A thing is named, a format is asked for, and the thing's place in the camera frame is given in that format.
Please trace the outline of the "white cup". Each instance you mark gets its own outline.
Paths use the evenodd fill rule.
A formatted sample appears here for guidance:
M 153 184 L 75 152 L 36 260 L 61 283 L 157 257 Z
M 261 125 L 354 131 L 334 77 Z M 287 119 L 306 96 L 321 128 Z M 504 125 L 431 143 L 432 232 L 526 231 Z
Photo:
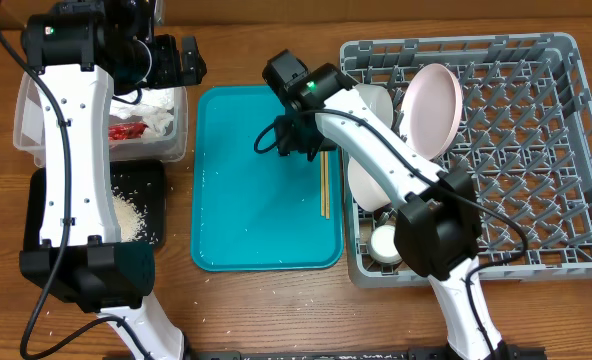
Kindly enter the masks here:
M 384 265 L 393 265 L 402 261 L 394 243 L 394 235 L 393 225 L 382 225 L 372 232 L 367 250 L 373 260 Z

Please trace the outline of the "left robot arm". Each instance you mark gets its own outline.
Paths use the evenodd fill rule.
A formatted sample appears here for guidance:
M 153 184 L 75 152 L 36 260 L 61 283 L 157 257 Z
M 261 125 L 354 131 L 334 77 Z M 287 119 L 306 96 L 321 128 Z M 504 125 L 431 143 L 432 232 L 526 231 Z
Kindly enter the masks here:
M 155 33 L 156 1 L 62 1 L 31 16 L 11 57 L 38 90 L 45 197 L 38 237 L 19 255 L 43 297 L 108 324 L 137 359 L 190 359 L 186 335 L 153 292 L 152 247 L 121 238 L 111 189 L 112 99 L 199 84 L 193 37 Z

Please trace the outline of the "large pink plate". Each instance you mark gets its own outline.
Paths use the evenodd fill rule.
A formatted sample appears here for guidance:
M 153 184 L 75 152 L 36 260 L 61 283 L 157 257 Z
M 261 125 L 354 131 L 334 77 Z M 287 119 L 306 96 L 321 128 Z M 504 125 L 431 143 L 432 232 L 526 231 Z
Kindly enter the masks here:
M 424 66 L 411 80 L 400 110 L 400 136 L 420 156 L 433 160 L 456 136 L 463 111 L 460 83 L 442 64 Z

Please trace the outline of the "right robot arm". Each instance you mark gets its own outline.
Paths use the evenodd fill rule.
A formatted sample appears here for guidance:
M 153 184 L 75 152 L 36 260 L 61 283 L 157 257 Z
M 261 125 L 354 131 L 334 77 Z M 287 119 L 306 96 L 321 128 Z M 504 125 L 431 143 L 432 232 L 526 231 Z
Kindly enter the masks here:
M 267 126 L 272 148 L 309 161 L 332 144 L 345 150 L 384 190 L 397 211 L 393 242 L 403 262 L 430 281 L 445 318 L 452 359 L 511 359 L 480 285 L 481 213 L 522 228 L 476 200 L 471 176 L 422 158 L 367 107 L 355 81 L 335 65 L 311 71 L 289 50 L 262 72 L 286 112 Z

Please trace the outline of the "grey bowl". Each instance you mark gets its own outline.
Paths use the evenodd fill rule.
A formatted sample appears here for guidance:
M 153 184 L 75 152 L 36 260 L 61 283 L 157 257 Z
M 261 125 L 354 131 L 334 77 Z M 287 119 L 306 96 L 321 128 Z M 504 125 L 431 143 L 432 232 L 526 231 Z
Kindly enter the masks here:
M 355 89 L 367 107 L 388 127 L 392 126 L 394 108 L 388 91 L 378 85 L 356 84 Z

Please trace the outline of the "small pink bowl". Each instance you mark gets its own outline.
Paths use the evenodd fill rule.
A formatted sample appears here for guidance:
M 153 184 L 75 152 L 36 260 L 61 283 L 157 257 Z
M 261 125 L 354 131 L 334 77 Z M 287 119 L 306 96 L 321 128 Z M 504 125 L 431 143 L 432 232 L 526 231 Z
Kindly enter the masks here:
M 380 185 L 353 157 L 348 161 L 347 180 L 355 202 L 363 210 L 373 212 L 391 203 Z

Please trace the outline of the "wooden chopstick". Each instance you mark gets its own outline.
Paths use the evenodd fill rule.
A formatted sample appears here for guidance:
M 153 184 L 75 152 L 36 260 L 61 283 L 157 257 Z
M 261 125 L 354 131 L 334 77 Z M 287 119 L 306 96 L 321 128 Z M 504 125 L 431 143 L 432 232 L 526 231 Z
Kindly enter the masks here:
M 321 153 L 322 172 L 323 172 L 323 195 L 324 195 L 324 214 L 327 220 L 330 219 L 330 190 L 329 190 L 329 157 L 328 152 Z
M 321 216 L 326 217 L 326 199 L 325 199 L 325 153 L 318 153 L 320 161 L 320 205 L 321 205 Z

